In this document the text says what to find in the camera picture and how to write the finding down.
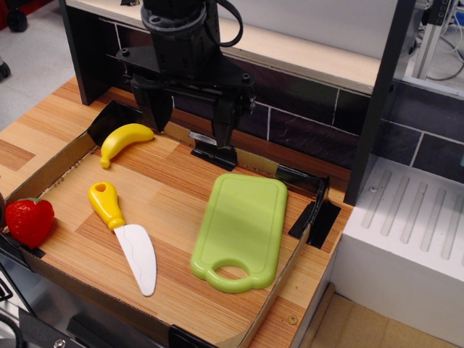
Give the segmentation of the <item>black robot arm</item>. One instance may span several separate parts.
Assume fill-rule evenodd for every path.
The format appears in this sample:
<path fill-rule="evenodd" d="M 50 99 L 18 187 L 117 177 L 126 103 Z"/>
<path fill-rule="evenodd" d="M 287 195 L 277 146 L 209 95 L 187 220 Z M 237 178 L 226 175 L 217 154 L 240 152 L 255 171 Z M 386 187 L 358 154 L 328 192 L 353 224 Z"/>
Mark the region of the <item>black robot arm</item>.
<path fill-rule="evenodd" d="M 229 1 L 145 1 L 141 20 L 152 43 L 123 48 L 117 59 L 153 129 L 164 130 L 174 96 L 197 98 L 212 104 L 212 133 L 222 149 L 229 146 L 241 117 L 253 110 L 255 79 L 223 55 L 221 50 L 236 45 L 244 29 L 222 42 L 218 7 L 242 21 Z"/>

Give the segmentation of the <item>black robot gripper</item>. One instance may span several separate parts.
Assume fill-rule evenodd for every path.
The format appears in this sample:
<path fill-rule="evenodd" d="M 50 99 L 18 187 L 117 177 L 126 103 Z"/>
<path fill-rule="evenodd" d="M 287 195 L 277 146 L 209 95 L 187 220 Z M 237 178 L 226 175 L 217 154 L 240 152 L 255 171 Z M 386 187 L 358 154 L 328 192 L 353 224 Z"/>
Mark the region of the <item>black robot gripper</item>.
<path fill-rule="evenodd" d="M 151 45 L 123 48 L 117 59 L 126 66 L 144 119 L 157 132 L 170 121 L 170 94 L 200 95 L 215 102 L 212 130 L 217 148 L 230 146 L 238 122 L 236 102 L 253 100 L 254 78 L 221 51 L 235 46 L 244 33 L 237 8 L 227 10 L 239 29 L 233 39 L 222 41 L 217 7 L 141 8 Z"/>

